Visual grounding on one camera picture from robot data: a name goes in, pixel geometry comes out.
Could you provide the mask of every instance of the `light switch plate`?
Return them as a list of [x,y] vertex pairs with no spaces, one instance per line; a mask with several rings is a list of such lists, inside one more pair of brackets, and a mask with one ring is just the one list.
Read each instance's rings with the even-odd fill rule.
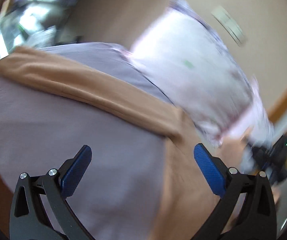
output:
[[211,14],[229,32],[239,46],[245,42],[245,36],[240,26],[222,6],[218,6]]

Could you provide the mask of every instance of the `green mark on pillow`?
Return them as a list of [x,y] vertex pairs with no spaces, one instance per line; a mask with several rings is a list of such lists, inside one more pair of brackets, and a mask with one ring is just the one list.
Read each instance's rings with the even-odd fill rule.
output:
[[185,64],[186,67],[190,69],[194,68],[194,65],[188,60],[185,60],[183,63]]

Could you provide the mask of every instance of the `wall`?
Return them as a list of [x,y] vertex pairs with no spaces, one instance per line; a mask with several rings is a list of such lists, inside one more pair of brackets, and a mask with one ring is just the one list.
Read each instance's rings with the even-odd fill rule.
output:
[[[257,77],[267,109],[287,87],[287,0],[187,0],[221,36],[248,77]],[[168,0],[80,0],[62,39],[82,35],[83,41],[116,42],[130,47],[158,17]],[[214,19],[222,5],[237,21],[247,42],[239,47]]]

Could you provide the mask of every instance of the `brown blanket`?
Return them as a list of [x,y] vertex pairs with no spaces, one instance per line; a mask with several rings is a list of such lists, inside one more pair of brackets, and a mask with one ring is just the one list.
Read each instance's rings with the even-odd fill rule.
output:
[[0,60],[0,75],[88,103],[166,137],[163,193],[150,240],[189,240],[217,204],[193,158],[200,139],[181,108],[78,62],[24,47]]

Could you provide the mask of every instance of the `gray bed sheet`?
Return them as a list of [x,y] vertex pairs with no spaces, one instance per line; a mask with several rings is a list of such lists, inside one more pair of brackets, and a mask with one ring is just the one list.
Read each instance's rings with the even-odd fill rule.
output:
[[[122,57],[116,44],[43,49],[128,82],[165,101],[162,92]],[[93,106],[0,77],[0,175],[14,190],[18,176],[59,168],[87,144],[93,160],[75,194],[73,211],[99,240],[147,239],[159,208],[164,138]],[[45,208],[60,230],[47,202]]]

